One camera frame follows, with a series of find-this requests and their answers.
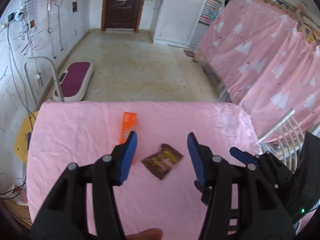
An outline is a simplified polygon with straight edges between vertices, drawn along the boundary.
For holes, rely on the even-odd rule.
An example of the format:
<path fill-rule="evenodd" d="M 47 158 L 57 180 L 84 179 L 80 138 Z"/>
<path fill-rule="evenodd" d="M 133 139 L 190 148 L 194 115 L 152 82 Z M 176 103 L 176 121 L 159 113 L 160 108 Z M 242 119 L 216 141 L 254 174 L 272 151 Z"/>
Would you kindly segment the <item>maroon body scale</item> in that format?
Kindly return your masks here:
<path fill-rule="evenodd" d="M 93 64 L 87 61 L 73 62 L 60 75 L 59 83 L 64 102 L 80 102 L 93 74 Z"/>

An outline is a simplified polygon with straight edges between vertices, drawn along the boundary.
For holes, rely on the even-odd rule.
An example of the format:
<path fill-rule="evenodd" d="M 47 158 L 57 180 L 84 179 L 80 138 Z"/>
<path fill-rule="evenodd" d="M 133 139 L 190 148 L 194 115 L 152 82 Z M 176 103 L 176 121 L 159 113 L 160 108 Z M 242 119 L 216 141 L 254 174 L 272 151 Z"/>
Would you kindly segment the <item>brown snack wrapper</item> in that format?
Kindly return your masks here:
<path fill-rule="evenodd" d="M 168 144 L 161 144 L 160 150 L 142 160 L 142 164 L 158 179 L 163 180 L 171 169 L 183 159 L 183 155 Z"/>

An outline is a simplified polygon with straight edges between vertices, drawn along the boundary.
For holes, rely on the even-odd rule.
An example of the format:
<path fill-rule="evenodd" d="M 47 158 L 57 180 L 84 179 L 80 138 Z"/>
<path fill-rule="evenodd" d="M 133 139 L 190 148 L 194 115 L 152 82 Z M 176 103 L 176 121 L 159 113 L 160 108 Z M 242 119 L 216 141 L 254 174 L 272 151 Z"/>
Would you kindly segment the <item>white metal chair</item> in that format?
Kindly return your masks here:
<path fill-rule="evenodd" d="M 302 152 L 305 135 L 294 117 L 295 109 L 291 108 L 269 130 L 258 137 L 260 145 L 270 149 L 292 172 L 298 166 L 298 154 Z"/>

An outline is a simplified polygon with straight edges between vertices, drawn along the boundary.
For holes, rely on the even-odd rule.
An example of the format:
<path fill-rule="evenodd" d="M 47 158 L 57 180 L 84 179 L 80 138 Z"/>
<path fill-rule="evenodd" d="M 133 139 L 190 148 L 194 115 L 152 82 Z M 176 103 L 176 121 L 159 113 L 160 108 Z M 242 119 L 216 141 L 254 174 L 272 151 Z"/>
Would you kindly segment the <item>orange cardboard box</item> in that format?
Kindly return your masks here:
<path fill-rule="evenodd" d="M 119 143 L 124 144 L 137 125 L 137 113 L 124 112 L 121 122 Z"/>

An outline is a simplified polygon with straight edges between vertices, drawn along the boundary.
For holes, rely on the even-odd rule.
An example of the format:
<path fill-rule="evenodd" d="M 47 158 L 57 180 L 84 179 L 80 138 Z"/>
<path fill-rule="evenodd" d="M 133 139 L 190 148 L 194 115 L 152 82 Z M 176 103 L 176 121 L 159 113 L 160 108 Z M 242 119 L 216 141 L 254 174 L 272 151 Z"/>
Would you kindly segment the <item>pink tree pattern curtain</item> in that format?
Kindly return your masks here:
<path fill-rule="evenodd" d="M 319 45 L 281 10 L 260 0 L 229 0 L 199 50 L 257 135 L 290 109 L 304 131 L 319 123 Z"/>

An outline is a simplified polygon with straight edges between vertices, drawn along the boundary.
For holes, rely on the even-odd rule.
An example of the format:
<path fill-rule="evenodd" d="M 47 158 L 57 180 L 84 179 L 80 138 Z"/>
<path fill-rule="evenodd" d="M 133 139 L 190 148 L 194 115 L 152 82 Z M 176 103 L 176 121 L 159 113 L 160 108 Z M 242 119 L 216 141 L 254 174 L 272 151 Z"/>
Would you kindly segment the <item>eye chart poster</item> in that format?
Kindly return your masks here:
<path fill-rule="evenodd" d="M 27 23 L 25 31 L 30 31 L 35 28 L 36 18 L 37 18 L 37 0 L 22 0 L 22 5 L 24 6 L 25 13 L 23 18 Z"/>

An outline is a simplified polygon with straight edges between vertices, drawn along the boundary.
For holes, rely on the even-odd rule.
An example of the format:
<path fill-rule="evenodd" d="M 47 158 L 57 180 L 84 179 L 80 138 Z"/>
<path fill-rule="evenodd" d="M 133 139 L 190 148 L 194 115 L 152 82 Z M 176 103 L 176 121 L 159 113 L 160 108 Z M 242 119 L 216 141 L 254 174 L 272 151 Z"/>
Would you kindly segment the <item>dark brown door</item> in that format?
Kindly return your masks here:
<path fill-rule="evenodd" d="M 101 31 L 139 29 L 144 0 L 103 0 Z"/>

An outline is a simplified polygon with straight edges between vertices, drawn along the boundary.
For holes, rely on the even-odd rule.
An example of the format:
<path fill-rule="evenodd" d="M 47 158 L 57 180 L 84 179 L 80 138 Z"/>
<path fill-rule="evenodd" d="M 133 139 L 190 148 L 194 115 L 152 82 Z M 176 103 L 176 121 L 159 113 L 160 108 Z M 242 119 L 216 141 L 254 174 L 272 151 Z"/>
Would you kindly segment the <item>colourful wall chart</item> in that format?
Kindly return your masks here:
<path fill-rule="evenodd" d="M 220 0 L 206 0 L 199 18 L 199 23 L 210 26 L 213 20 L 218 16 L 221 7 L 222 2 Z"/>

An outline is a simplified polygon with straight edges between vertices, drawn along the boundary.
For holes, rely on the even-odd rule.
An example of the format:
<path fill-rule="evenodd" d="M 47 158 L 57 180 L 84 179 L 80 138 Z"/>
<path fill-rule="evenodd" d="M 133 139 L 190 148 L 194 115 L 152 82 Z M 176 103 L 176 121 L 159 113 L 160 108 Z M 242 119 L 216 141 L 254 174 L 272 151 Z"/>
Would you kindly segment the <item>white wardrobe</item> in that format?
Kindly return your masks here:
<path fill-rule="evenodd" d="M 190 48 L 206 0 L 163 0 L 153 42 Z"/>

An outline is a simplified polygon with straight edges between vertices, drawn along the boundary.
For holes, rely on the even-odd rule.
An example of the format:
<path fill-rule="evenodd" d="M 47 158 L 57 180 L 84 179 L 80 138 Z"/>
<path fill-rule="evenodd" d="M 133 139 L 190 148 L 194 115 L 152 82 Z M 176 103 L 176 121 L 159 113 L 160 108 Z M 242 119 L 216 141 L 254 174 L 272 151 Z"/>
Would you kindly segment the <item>pink bed sheet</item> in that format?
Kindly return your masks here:
<path fill-rule="evenodd" d="M 32 219 L 68 164 L 95 163 L 118 145 L 124 112 L 137 113 L 137 150 L 129 177 L 114 188 L 125 233 L 163 230 L 164 239 L 198 239 L 207 208 L 194 186 L 187 136 L 238 165 L 229 150 L 261 148 L 250 116 L 231 103 L 45 102 L 37 115 L 27 160 L 27 198 Z M 160 180 L 142 160 L 168 144 L 183 155 Z"/>

